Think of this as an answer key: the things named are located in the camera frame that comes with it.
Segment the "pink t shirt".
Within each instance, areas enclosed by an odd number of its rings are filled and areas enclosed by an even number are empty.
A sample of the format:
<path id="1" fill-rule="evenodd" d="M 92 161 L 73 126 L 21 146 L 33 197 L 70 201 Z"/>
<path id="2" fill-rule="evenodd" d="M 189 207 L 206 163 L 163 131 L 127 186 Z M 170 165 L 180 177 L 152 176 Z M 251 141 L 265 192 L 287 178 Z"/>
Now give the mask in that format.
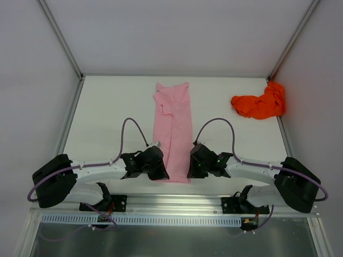
<path id="1" fill-rule="evenodd" d="M 189 184 L 188 171 L 193 127 L 189 83 L 165 87 L 158 83 L 153 140 L 161 143 L 163 163 L 170 183 Z"/>

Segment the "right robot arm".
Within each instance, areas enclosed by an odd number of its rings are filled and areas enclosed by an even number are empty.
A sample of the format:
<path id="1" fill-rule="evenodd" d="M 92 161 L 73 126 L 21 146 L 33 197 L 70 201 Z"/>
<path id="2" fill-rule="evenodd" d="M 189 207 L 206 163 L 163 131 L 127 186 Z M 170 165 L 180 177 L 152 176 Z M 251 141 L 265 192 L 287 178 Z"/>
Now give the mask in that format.
<path id="1" fill-rule="evenodd" d="M 264 183 L 247 185 L 237 198 L 228 204 L 231 213 L 264 213 L 264 207 L 288 206 L 308 214 L 321 181 L 297 159 L 288 157 L 282 162 L 257 162 L 239 159 L 232 153 L 216 154 L 197 143 L 190 152 L 188 178 L 204 179 L 209 175 L 226 178 L 245 178 Z"/>

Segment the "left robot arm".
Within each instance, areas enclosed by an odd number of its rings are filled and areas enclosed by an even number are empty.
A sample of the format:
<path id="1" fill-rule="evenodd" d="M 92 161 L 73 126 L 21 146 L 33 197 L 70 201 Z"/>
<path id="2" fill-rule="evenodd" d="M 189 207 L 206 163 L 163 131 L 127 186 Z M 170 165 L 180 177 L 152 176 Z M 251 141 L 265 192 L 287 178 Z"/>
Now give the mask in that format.
<path id="1" fill-rule="evenodd" d="M 33 173 L 31 193 L 36 197 L 29 195 L 28 200 L 43 209 L 68 202 L 79 204 L 81 211 L 106 212 L 114 209 L 117 202 L 104 180 L 137 178 L 142 174 L 152 181 L 169 179 L 158 145 L 122 153 L 115 160 L 101 163 L 72 161 L 67 154 L 60 154 Z"/>

